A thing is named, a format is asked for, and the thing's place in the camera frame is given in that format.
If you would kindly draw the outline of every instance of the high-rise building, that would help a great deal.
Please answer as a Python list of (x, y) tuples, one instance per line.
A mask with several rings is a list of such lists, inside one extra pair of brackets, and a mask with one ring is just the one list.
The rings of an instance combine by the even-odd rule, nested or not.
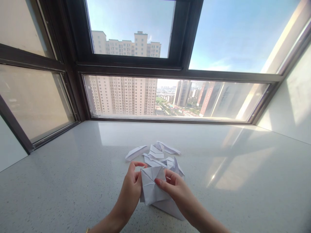
[(202, 88), (201, 88), (201, 91), (200, 91), (200, 94), (199, 94), (199, 98), (198, 98), (198, 102), (197, 102), (197, 106), (198, 107), (202, 107), (203, 105), (203, 102), (204, 102), (204, 99), (205, 99), (205, 95), (206, 95), (206, 91), (207, 91), (207, 88), (209, 86), (210, 82), (204, 82), (202, 84)]
[(112, 54), (136, 57), (160, 57), (160, 42), (148, 41), (148, 34), (138, 31), (131, 40), (109, 39), (103, 31), (92, 31), (93, 47), (96, 54)]
[(190, 80), (180, 80), (177, 83), (174, 104), (180, 107), (185, 107), (187, 105), (188, 97), (191, 90), (192, 82)]
[(89, 76), (86, 86), (96, 115), (154, 115), (157, 79)]
[[(160, 57), (161, 44), (148, 41), (148, 34), (134, 33), (131, 40), (109, 39), (103, 31), (92, 31), (96, 54)], [(92, 109), (97, 115), (154, 115), (157, 79), (89, 76), (86, 84), (92, 90)]]
[(209, 82), (200, 117), (243, 119), (253, 111), (248, 106), (257, 105), (261, 88), (257, 83)]

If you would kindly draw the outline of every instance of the paper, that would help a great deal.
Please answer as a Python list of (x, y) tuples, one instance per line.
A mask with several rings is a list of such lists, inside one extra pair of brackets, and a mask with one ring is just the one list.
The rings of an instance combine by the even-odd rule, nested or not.
[(164, 201), (154, 202), (152, 205), (159, 208), (160, 210), (163, 210), (164, 212), (167, 212), (175, 218), (178, 218), (181, 221), (185, 220), (185, 217), (182, 215), (172, 198)]
[(151, 160), (146, 153), (144, 153), (143, 155), (144, 155), (145, 163), (147, 163), (150, 167), (163, 166), (164, 168), (167, 168), (167, 166), (164, 163), (158, 160)]
[(149, 154), (155, 157), (156, 159), (162, 159), (164, 158), (164, 153), (157, 149), (154, 145), (150, 146)]
[(143, 182), (143, 194), (146, 205), (151, 205), (154, 202), (168, 200), (171, 198), (168, 193), (160, 189), (155, 183), (156, 178), (166, 182), (162, 166), (144, 168), (141, 170), (141, 174)]
[(177, 173), (178, 175), (180, 175), (181, 177), (184, 177), (185, 174), (183, 172), (183, 170), (181, 169), (181, 167), (179, 166), (176, 157), (174, 157), (174, 166), (170, 168), (171, 171)]
[(181, 155), (181, 152), (173, 147), (170, 147), (166, 144), (164, 144), (163, 142), (157, 141), (158, 144), (162, 144), (164, 147), (164, 151), (169, 153), (169, 154), (178, 154)]
[(140, 147), (136, 147), (135, 149), (131, 150), (127, 156), (125, 156), (125, 160), (127, 162), (130, 162), (132, 161), (133, 159), (135, 159), (138, 155), (142, 155), (144, 150), (145, 150), (145, 147), (146, 146), (140, 146)]

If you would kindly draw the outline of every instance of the sky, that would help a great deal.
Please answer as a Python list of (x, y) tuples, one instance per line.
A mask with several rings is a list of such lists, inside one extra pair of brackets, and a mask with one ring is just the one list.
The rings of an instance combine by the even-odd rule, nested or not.
[(175, 1), (87, 0), (91, 29), (108, 39), (131, 40), (134, 33), (148, 34), (148, 43), (160, 42), (160, 57), (167, 58)]
[[(300, 0), (205, 0), (190, 69), (261, 72)], [(148, 43), (162, 44), (166, 58), (174, 1), (87, 0), (92, 30), (108, 39), (134, 41), (148, 34)]]

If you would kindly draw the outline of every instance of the window pane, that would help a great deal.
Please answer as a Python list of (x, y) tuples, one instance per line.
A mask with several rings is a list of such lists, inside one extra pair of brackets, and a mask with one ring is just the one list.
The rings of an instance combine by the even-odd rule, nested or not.
[(85, 76), (94, 117), (248, 121), (268, 84)]
[(175, 1), (87, 0), (87, 7), (94, 53), (168, 57)]
[(54, 59), (36, 1), (2, 0), (0, 43)]
[(190, 69), (277, 73), (310, 9), (299, 0), (205, 0)]
[(75, 122), (58, 73), (0, 65), (0, 95), (32, 143)]

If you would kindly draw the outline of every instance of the white countertop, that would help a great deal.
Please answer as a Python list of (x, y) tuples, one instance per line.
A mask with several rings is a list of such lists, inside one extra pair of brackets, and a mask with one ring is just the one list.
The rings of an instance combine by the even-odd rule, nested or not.
[[(114, 206), (128, 151), (157, 140), (181, 151), (190, 189), (232, 231), (309, 229), (309, 144), (256, 126), (87, 121), (0, 172), (1, 232), (84, 233)], [(139, 203), (123, 232), (196, 230)]]

